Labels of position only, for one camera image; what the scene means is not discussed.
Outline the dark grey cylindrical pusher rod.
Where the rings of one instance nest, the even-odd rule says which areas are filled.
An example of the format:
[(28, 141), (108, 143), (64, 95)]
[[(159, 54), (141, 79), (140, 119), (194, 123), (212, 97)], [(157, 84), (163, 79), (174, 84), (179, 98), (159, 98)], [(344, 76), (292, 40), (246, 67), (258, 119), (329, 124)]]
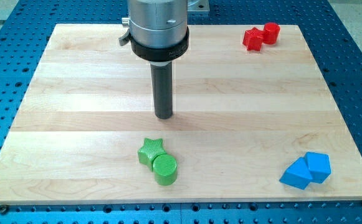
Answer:
[(155, 115), (168, 119), (173, 115), (172, 62), (151, 62), (150, 68)]

